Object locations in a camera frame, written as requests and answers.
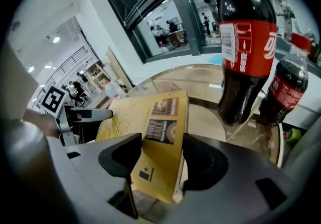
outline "round glass table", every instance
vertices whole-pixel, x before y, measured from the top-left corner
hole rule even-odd
[[[278,167],[283,150],[282,126],[268,128],[257,123],[260,92],[253,104],[250,118],[242,125],[226,126],[217,113],[222,96],[222,67],[213,64],[193,64],[161,72],[133,88],[125,97],[148,96],[185,90],[189,96],[188,133],[209,137],[257,151]]]

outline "red label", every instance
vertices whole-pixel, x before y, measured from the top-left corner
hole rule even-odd
[[[293,109],[304,92],[298,91],[285,83],[277,74],[269,87],[274,98],[287,109]]]
[[[276,24],[264,21],[221,22],[223,64],[252,77],[270,74],[276,45]]]

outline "plastic bottle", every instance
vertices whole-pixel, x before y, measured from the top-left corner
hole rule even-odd
[[[284,120],[307,89],[306,58],[310,41],[308,38],[292,33],[291,42],[290,53],[277,64],[273,81],[259,108],[259,122],[270,127]]]
[[[224,91],[218,113],[226,125],[245,122],[267,81],[276,44],[270,0],[217,0]]]

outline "yellow book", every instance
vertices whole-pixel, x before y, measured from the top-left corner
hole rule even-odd
[[[141,155],[131,173],[132,182],[141,192],[170,202],[182,163],[183,134],[187,131],[187,93],[114,100],[109,109],[114,116],[102,122],[96,141],[142,133]]]

